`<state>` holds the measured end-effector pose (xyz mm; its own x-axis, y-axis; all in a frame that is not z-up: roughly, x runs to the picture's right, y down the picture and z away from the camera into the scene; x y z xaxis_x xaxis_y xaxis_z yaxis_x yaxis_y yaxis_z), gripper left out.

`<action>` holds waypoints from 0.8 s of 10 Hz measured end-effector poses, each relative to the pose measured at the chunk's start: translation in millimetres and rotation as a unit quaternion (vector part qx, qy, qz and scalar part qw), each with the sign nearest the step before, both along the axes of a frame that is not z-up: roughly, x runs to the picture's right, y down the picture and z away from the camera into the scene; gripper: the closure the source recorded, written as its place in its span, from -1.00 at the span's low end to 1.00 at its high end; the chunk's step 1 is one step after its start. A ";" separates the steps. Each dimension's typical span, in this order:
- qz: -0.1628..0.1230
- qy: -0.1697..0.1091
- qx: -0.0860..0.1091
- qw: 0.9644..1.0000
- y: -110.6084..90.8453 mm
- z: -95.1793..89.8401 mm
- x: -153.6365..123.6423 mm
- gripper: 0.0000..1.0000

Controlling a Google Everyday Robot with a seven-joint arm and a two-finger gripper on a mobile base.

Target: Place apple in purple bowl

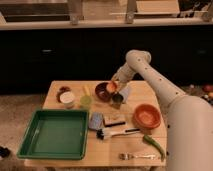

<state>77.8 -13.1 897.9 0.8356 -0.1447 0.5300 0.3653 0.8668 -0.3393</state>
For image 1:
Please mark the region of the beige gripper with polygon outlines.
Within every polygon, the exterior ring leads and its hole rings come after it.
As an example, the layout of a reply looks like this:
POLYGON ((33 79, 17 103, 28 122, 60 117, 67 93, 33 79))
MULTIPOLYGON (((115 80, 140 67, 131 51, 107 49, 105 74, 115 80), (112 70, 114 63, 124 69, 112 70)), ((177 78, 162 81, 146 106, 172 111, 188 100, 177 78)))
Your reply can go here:
POLYGON ((134 70, 125 63, 117 72, 112 76, 112 81, 119 81, 120 83, 128 83, 134 77, 134 70))

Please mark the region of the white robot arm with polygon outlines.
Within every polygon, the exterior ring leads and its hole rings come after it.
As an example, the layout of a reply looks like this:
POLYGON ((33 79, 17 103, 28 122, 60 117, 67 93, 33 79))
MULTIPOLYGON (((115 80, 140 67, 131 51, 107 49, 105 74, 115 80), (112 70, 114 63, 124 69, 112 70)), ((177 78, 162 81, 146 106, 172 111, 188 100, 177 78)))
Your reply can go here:
POLYGON ((150 62, 148 51, 130 50, 112 80, 123 89, 138 73, 168 107, 166 171, 213 171, 213 107, 177 87, 150 62))

